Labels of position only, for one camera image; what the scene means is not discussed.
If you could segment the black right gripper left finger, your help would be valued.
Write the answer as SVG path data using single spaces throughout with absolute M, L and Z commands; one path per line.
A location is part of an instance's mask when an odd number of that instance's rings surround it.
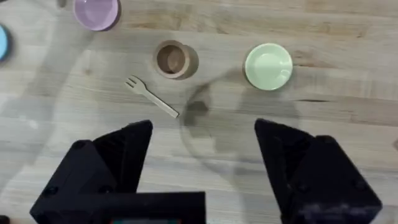
M 75 141 L 30 210 L 37 223 L 106 223 L 109 198 L 137 191 L 152 136 L 149 120 Z

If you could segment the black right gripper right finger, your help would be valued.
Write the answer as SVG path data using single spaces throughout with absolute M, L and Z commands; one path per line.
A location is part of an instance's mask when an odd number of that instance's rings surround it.
M 382 210 L 335 138 L 265 119 L 254 129 L 282 223 L 368 224 Z

